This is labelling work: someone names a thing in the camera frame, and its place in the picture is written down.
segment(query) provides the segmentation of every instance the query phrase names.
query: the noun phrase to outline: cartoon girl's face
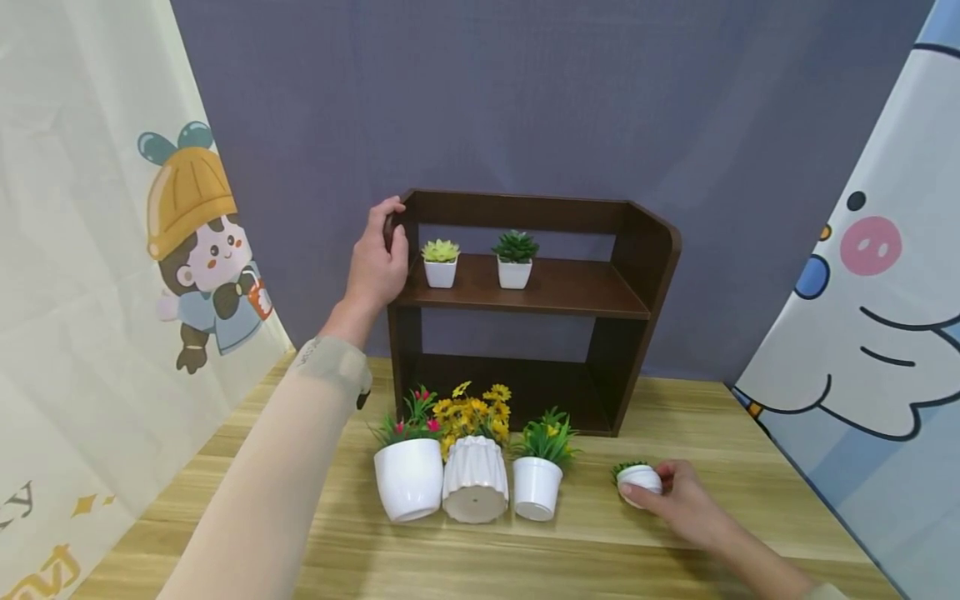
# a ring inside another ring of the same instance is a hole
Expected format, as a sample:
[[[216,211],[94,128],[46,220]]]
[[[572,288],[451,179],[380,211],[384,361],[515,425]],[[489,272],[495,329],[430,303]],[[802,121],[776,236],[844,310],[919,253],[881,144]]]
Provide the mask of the cartoon girl's face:
[[[242,227],[221,217],[219,226],[206,224],[197,229],[197,247],[187,263],[177,270],[180,285],[196,285],[201,292],[213,292],[228,283],[250,263],[253,253]]]

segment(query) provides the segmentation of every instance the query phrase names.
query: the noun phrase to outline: beige sleeve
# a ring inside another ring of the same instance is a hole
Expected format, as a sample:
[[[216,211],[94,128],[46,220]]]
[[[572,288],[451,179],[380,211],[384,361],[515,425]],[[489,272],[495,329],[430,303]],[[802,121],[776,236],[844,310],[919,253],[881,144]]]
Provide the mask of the beige sleeve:
[[[804,596],[804,600],[847,600],[847,596],[830,584],[821,584]]]
[[[324,337],[303,347],[159,598],[272,600],[293,594],[337,442],[371,382],[367,357],[350,344]]]

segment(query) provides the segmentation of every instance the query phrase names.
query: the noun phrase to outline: cartoon character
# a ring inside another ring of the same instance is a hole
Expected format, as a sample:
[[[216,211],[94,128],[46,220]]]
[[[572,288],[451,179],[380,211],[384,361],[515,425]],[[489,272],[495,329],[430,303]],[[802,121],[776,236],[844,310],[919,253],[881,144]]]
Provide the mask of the cartoon character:
[[[888,440],[960,397],[960,61],[914,50],[793,294],[735,391]]]
[[[206,364],[212,333],[221,355],[256,333],[273,305],[237,219],[220,157],[207,125],[194,121],[177,146],[146,132],[140,155],[160,166],[147,202],[147,252],[167,289],[157,302],[162,321],[180,321],[183,348],[177,369],[193,374]]]

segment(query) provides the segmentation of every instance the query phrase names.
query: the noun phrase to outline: light wood tabletop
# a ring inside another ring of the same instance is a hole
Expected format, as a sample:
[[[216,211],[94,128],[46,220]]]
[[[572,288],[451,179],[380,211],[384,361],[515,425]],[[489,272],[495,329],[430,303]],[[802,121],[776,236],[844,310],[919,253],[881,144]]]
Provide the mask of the light wood tabletop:
[[[156,597],[290,359],[249,394],[74,598]],[[564,477],[553,522],[508,513],[492,524],[463,525],[438,513],[391,525],[377,496],[367,423],[393,406],[393,384],[388,361],[374,359],[371,367],[373,393],[340,442],[297,598],[751,597],[655,516],[620,500],[611,465],[664,458],[691,461],[730,513],[815,578],[851,598],[899,597],[719,383],[641,378],[619,438],[579,439],[583,453]]]

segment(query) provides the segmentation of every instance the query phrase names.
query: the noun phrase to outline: hand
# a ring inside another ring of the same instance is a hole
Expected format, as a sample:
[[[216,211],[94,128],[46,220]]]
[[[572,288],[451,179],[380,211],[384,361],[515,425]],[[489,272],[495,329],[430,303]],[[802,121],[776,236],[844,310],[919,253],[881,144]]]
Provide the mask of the hand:
[[[393,245],[383,240],[387,216],[403,212],[406,206],[393,196],[370,209],[367,228],[353,245],[353,259],[344,301],[378,314],[403,289],[407,280],[408,247],[403,225],[394,229]]]
[[[390,214],[404,210],[406,206],[397,196],[370,209],[367,228],[353,245],[347,293],[333,308],[320,335],[338,337],[362,348],[377,315],[399,295],[407,280],[407,235],[403,225],[397,226],[393,244],[387,249],[383,228]]]
[[[623,484],[621,495],[659,516],[670,529],[704,550],[723,541],[736,522],[710,497],[697,471],[687,461],[665,461],[657,465],[663,481],[663,495]]]

